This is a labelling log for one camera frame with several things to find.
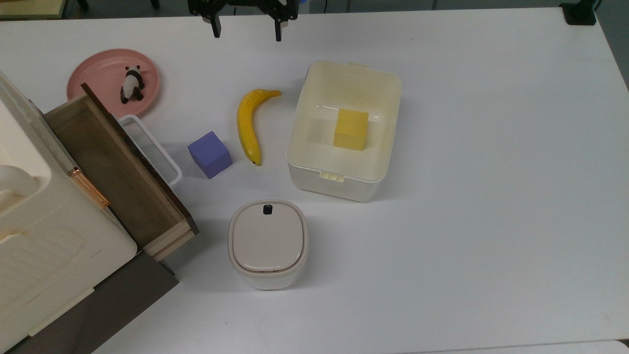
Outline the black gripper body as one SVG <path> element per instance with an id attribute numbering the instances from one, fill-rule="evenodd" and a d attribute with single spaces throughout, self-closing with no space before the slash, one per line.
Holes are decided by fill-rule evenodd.
<path id="1" fill-rule="evenodd" d="M 268 8 L 266 0 L 227 0 L 226 4 L 232 7 L 256 7 L 263 12 Z"/>

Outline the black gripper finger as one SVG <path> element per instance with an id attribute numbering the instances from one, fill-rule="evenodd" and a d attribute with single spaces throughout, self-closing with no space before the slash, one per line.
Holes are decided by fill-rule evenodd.
<path id="1" fill-rule="evenodd" d="M 218 13 L 224 7 L 224 0 L 189 0 L 189 13 L 201 16 L 203 21 L 209 23 L 215 38 L 220 38 L 222 25 Z"/>
<path id="2" fill-rule="evenodd" d="M 287 25 L 290 20 L 297 19 L 299 8 L 298 0 L 286 0 L 282 3 L 280 0 L 266 0 L 266 14 L 274 20 L 275 38 L 277 42 L 282 40 L 283 25 Z"/>

